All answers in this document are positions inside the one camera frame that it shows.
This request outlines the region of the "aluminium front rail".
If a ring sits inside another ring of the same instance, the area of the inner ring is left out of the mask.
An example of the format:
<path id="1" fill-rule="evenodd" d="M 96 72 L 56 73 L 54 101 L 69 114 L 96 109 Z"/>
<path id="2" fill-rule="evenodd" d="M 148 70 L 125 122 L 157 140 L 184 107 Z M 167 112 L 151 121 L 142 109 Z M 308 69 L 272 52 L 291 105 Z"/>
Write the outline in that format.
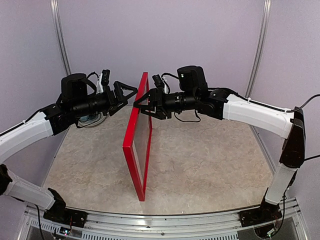
<path id="1" fill-rule="evenodd" d="M 43 217 L 27 205 L 18 229 L 18 240 L 257 240 L 257 232 L 271 222 L 243 227 L 240 209 L 176 215 L 135 215 L 88 211 L 82 227 Z"/>

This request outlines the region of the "aluminium corner post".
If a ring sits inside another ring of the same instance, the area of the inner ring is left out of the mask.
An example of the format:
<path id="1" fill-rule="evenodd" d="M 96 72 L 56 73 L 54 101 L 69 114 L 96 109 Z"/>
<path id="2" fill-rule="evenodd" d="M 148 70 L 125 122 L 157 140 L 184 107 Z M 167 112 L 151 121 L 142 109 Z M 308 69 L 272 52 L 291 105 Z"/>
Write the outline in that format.
<path id="1" fill-rule="evenodd" d="M 72 71 L 71 71 L 70 61 L 68 58 L 68 53 L 67 53 L 67 48 L 66 48 L 66 43 L 65 43 L 64 33 L 63 33 L 59 2 L 57 0 L 50 0 L 50 8 L 51 8 L 51 13 L 53 18 L 55 35 L 57 38 L 58 49 L 59 49 L 60 57 L 62 60 L 62 65 L 65 71 L 65 74 L 70 75 Z"/>
<path id="2" fill-rule="evenodd" d="M 245 97 L 251 97 L 253 93 L 253 89 L 254 89 L 254 85 L 259 72 L 259 67 L 260 67 L 262 56 L 263 56 L 265 41 L 267 37 L 271 7 L 272 7 L 271 0 L 265 0 L 263 2 L 263 12 L 262 12 L 260 30 L 258 34 L 258 41 L 257 41 L 254 59 L 253 59 L 252 68 L 250 71 L 249 81 L 245 91 Z"/>

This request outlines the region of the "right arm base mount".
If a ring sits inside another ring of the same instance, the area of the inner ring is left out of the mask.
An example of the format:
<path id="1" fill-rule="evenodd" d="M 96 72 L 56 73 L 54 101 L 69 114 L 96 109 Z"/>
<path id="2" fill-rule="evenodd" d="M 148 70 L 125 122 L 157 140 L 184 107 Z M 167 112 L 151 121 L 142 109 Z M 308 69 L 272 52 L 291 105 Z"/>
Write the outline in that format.
<path id="1" fill-rule="evenodd" d="M 265 197 L 259 207 L 242 210 L 239 212 L 239 219 L 242 227 L 249 227 L 280 219 L 283 215 L 280 211 L 280 204 L 268 203 Z"/>

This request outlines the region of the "right aluminium corner post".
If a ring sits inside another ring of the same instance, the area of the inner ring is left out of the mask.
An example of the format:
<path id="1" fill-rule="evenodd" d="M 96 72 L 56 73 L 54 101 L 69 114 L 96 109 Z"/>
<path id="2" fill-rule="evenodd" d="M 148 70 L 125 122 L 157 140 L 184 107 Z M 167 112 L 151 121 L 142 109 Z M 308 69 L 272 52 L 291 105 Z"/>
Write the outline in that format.
<path id="1" fill-rule="evenodd" d="M 258 41 L 257 41 L 254 59 L 253 59 L 252 68 L 250 71 L 249 81 L 245 91 L 245 97 L 251 97 L 253 93 L 253 89 L 254 89 L 254 85 L 259 72 L 259 67 L 260 67 L 262 56 L 263 56 L 265 41 L 267 37 L 271 7 L 272 7 L 271 0 L 265 0 L 263 2 L 263 12 L 262 12 L 260 30 L 258 34 Z"/>

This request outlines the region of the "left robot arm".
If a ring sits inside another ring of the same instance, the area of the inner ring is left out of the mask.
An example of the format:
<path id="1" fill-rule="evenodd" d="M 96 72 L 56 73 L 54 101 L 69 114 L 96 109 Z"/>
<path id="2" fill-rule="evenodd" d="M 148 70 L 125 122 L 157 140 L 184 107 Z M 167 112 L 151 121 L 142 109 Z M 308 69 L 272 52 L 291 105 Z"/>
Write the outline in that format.
<path id="1" fill-rule="evenodd" d="M 57 221 L 70 218 L 60 194 L 19 177 L 5 162 L 24 149 L 78 125 L 82 117 L 101 113 L 113 116 L 138 93 L 134 86 L 115 81 L 110 87 L 110 72 L 103 70 L 97 83 L 84 73 L 73 73 L 61 80 L 61 92 L 55 103 L 36 110 L 29 118 L 0 134 L 0 193 L 41 207 Z"/>

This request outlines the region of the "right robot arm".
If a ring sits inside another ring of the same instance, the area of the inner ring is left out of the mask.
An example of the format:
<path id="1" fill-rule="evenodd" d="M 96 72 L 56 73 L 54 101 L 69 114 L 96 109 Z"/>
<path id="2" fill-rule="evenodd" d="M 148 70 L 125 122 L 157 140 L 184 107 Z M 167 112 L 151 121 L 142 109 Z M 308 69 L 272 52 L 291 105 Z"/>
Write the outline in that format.
<path id="1" fill-rule="evenodd" d="M 200 66 L 184 66 L 177 70 L 179 92 L 165 90 L 163 76 L 152 77 L 155 87 L 134 102 L 142 114 L 159 120 L 173 114 L 194 110 L 216 120 L 247 124 L 281 139 L 282 148 L 273 177 L 256 210 L 256 218 L 266 222 L 275 212 L 298 169 L 305 162 L 306 131 L 304 113 L 251 100 L 226 87 L 209 87 Z"/>

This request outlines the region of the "red wooden picture frame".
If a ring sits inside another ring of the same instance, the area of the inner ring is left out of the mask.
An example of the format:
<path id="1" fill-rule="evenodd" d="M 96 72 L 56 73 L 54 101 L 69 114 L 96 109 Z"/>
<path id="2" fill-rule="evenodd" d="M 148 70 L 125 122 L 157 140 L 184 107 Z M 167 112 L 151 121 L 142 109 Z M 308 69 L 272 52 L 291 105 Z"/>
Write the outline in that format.
<path id="1" fill-rule="evenodd" d="M 138 200 L 146 199 L 149 159 L 152 140 L 152 119 L 133 107 L 122 149 Z"/>

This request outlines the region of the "left aluminium corner post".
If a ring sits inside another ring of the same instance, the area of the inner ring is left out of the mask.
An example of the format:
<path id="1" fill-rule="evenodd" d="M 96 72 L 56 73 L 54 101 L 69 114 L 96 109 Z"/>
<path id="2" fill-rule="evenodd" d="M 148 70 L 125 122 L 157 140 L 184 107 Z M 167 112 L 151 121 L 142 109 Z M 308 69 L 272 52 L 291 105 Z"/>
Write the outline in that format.
<path id="1" fill-rule="evenodd" d="M 66 48 L 66 43 L 65 43 L 64 33 L 63 33 L 59 2 L 57 0 L 50 0 L 50 8 L 51 8 L 51 13 L 53 18 L 55 35 L 57 38 L 58 49 L 59 49 L 60 57 L 62 60 L 62 65 L 65 71 L 65 74 L 70 75 L 72 71 L 71 71 L 70 61 L 68 58 L 68 53 L 67 53 L 67 48 Z"/>

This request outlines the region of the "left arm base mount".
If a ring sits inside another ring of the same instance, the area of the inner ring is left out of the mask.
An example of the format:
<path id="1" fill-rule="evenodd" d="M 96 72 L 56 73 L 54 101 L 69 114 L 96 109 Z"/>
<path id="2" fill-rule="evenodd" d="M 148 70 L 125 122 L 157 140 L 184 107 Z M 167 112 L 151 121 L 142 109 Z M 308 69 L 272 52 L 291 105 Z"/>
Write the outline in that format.
<path id="1" fill-rule="evenodd" d="M 43 218 L 70 227 L 84 228 L 88 213 L 81 210 L 67 208 L 64 204 L 55 203 L 45 210 Z"/>

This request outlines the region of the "white plate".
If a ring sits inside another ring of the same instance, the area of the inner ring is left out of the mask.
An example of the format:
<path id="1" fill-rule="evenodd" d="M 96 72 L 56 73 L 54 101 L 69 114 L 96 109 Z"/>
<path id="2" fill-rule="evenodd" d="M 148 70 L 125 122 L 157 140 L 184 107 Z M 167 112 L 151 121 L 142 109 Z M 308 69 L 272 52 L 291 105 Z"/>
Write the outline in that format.
<path id="1" fill-rule="evenodd" d="M 94 128 L 102 124 L 108 117 L 109 117 L 108 114 L 103 115 L 102 112 L 89 114 L 79 119 L 77 127 L 78 128 Z"/>

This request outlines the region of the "clear acrylic sheet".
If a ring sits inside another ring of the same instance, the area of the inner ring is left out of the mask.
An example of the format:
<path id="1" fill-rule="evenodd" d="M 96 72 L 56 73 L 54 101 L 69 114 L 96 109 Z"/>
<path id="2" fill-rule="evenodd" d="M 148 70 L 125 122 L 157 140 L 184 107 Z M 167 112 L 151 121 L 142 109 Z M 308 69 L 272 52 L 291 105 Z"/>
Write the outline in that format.
<path id="1" fill-rule="evenodd" d="M 150 121 L 149 116 L 141 114 L 140 110 L 133 107 L 134 112 L 134 123 L 135 131 L 132 141 L 132 149 L 134 160 L 137 166 L 138 176 L 141 185 L 144 185 L 146 164 L 147 164 L 147 153 L 148 153 L 148 142 L 150 135 Z"/>

